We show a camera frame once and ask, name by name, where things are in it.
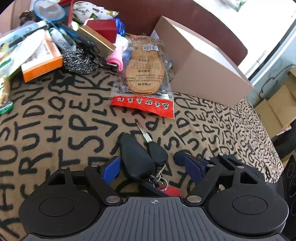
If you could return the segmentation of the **pink cardboard storage box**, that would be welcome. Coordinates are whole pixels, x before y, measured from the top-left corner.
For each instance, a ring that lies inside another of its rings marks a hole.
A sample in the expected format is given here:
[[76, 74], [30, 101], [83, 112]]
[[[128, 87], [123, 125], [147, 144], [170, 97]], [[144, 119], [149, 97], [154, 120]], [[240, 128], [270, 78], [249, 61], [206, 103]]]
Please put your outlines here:
[[216, 45], [173, 24], [165, 52], [173, 60], [171, 89], [233, 107], [246, 97], [253, 86], [239, 68]]

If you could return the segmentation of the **black car key bunch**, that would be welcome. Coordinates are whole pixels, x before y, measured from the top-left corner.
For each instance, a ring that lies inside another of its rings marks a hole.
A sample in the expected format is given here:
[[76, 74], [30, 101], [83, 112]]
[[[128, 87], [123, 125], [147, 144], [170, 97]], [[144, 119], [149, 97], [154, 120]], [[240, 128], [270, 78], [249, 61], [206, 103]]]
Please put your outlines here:
[[146, 148], [131, 134], [121, 136], [120, 155], [126, 174], [138, 182], [140, 196], [181, 197], [180, 191], [169, 186], [162, 175], [168, 164], [168, 153], [152, 140], [141, 123], [136, 122], [136, 125], [146, 141]]

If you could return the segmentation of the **steel wool scrubber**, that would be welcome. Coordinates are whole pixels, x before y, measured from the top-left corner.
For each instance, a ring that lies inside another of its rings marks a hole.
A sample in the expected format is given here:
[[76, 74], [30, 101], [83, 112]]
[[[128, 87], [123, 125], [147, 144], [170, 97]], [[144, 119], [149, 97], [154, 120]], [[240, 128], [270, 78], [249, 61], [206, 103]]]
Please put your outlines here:
[[98, 65], [92, 57], [84, 50], [78, 48], [76, 51], [61, 51], [63, 57], [63, 67], [75, 74], [91, 74], [98, 69]]

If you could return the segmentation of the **blue wet wipes pack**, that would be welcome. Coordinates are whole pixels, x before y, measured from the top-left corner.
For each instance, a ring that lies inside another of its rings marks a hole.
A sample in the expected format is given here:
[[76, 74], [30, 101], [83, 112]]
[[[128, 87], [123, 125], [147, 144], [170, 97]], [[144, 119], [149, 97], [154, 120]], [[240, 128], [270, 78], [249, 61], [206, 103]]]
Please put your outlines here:
[[126, 31], [126, 25], [124, 22], [122, 22], [119, 18], [114, 18], [115, 24], [116, 24], [116, 29], [117, 29], [117, 34], [121, 36], [125, 36], [125, 31]]

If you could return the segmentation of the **floral fabric pouch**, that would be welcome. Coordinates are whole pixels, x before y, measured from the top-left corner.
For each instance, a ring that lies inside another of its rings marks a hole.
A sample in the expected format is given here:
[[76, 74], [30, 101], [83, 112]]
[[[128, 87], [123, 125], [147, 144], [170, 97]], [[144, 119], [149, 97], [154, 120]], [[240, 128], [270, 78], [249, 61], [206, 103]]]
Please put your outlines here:
[[111, 20], [119, 15], [118, 11], [110, 11], [88, 1], [77, 1], [73, 6], [72, 20], [83, 24], [86, 20]]

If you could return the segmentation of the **brown cardboard boxes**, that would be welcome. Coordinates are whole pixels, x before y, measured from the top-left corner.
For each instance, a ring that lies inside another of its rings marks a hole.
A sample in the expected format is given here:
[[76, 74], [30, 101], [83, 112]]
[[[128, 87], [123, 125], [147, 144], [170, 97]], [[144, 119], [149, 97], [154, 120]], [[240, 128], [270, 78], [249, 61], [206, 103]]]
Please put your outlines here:
[[296, 114], [295, 68], [290, 70], [283, 86], [269, 100], [263, 100], [255, 111], [270, 138], [290, 129]]

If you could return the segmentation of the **white fabric insole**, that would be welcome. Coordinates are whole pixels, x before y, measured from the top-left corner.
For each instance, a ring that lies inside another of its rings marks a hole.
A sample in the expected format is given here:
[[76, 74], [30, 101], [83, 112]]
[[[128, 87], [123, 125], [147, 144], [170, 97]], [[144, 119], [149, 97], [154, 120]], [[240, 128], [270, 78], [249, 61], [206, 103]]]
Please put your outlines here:
[[1, 60], [1, 77], [12, 75], [36, 52], [44, 38], [45, 30], [40, 29], [20, 42], [8, 56]]

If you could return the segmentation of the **brown wooden chair back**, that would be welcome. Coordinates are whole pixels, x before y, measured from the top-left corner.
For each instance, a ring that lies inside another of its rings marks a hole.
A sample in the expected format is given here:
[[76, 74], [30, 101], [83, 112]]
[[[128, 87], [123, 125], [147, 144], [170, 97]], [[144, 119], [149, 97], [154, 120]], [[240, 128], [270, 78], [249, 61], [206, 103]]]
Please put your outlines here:
[[161, 40], [175, 24], [216, 45], [228, 58], [239, 65], [247, 56], [243, 42], [221, 20], [195, 1], [93, 1], [107, 10], [117, 11], [129, 34], [152, 34]]

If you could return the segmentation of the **dark red gift box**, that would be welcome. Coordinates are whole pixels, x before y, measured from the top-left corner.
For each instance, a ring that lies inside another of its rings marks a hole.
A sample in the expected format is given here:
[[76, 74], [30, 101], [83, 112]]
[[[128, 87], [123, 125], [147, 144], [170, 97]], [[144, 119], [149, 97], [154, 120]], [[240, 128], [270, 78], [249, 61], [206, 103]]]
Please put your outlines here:
[[112, 44], [115, 43], [117, 36], [115, 20], [88, 20], [84, 25], [105, 37]]

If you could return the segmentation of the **packaged wooden insoles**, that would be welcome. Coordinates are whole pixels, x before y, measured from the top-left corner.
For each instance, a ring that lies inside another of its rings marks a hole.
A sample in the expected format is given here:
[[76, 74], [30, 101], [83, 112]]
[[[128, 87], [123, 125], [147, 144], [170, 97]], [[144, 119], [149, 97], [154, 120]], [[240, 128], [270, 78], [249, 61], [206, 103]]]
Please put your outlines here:
[[165, 53], [164, 43], [149, 36], [126, 39], [123, 70], [113, 84], [110, 104], [174, 119], [173, 61]]

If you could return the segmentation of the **gold rectangular box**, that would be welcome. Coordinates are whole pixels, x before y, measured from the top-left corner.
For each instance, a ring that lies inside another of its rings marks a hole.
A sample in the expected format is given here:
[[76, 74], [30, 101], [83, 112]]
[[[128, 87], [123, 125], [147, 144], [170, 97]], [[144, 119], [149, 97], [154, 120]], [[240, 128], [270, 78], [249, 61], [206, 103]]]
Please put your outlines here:
[[104, 59], [107, 59], [116, 49], [114, 44], [87, 25], [80, 27], [77, 33], [91, 40], [97, 47], [99, 55]]

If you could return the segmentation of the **packaged round biscuit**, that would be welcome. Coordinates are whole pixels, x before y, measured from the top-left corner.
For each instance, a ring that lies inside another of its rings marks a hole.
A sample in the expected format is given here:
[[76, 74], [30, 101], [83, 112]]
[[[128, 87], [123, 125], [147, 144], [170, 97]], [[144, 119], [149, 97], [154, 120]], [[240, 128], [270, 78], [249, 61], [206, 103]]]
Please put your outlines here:
[[11, 85], [9, 79], [4, 76], [0, 78], [0, 84], [0, 105], [2, 106], [9, 99]]

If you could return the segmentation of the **black marker pen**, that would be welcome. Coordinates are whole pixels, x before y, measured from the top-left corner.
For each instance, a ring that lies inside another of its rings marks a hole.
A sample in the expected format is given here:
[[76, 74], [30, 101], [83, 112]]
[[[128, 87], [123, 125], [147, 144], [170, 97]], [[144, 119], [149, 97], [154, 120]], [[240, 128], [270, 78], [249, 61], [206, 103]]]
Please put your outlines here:
[[11, 48], [11, 47], [13, 47], [14, 45], [16, 45], [16, 44], [22, 42], [27, 36], [33, 34], [34, 32], [36, 32], [36, 31], [38, 31], [38, 30], [47, 30], [48, 28], [49, 28], [49, 25], [46, 24], [46, 25], [43, 26], [43, 27], [39, 27], [39, 28], [37, 28], [37, 29], [35, 29], [35, 30], [32, 30], [32, 31], [30, 31], [30, 32], [28, 32], [28, 33], [26, 33], [26, 34], [24, 34], [23, 36], [19, 37], [18, 39], [14, 40], [13, 42], [11, 42], [11, 43], [9, 44], [9, 48]]

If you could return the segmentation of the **black blue utility knife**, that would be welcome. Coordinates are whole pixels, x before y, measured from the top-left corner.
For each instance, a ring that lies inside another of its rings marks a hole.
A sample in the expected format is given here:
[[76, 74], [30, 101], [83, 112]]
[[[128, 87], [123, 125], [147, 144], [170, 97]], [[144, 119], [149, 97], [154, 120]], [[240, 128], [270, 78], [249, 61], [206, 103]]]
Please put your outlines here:
[[59, 29], [64, 30], [80, 48], [84, 49], [87, 53], [89, 53], [96, 64], [100, 66], [106, 65], [106, 59], [101, 56], [99, 49], [92, 40], [72, 30], [71, 28], [64, 25], [62, 22], [55, 21], [54, 24]]

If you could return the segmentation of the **blue rimmed mesh strainer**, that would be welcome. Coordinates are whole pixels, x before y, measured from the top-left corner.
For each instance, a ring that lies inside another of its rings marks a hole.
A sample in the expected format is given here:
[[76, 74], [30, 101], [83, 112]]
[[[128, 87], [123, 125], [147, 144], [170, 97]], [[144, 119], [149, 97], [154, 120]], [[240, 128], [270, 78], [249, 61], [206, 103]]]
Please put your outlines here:
[[52, 1], [35, 1], [33, 11], [38, 18], [45, 20], [51, 25], [63, 21], [66, 16], [64, 8]]

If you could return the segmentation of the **open red jewelry box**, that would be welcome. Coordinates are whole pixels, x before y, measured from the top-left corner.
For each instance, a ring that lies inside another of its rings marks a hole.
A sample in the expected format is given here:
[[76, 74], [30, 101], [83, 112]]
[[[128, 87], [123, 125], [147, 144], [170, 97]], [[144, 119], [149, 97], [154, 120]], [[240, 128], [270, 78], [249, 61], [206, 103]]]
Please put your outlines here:
[[58, 4], [63, 7], [65, 10], [65, 16], [62, 18], [61, 22], [68, 27], [71, 27], [72, 17], [73, 17], [73, 8], [75, 0], [62, 0]]

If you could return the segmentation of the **orange white medicine box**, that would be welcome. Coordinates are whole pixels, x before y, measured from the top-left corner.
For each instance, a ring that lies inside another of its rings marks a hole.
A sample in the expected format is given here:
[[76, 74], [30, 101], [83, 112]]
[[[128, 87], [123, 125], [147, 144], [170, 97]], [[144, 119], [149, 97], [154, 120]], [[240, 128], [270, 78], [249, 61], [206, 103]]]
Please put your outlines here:
[[52, 70], [62, 67], [63, 57], [53, 42], [48, 30], [45, 38], [34, 54], [21, 65], [23, 80], [25, 83], [40, 77]]

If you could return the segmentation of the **green candy wrapper strip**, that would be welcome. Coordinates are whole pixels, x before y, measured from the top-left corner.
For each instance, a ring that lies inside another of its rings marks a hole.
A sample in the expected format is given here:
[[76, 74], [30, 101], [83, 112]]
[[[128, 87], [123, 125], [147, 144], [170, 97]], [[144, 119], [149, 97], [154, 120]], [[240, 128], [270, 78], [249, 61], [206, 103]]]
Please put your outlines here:
[[14, 103], [10, 100], [6, 101], [5, 103], [1, 104], [0, 107], [0, 115], [11, 111], [14, 107]]

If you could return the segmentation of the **white green lozenge packet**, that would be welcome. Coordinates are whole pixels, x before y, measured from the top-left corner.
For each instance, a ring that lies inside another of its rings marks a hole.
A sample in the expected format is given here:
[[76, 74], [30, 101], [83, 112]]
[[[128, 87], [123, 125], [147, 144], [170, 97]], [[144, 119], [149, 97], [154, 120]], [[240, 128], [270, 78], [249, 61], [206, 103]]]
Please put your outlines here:
[[9, 31], [8, 33], [1, 36], [1, 56], [4, 55], [8, 49], [9, 44], [24, 36], [25, 34], [30, 34], [30, 32], [38, 29], [48, 29], [48, 24], [46, 21], [28, 21], [20, 27]]

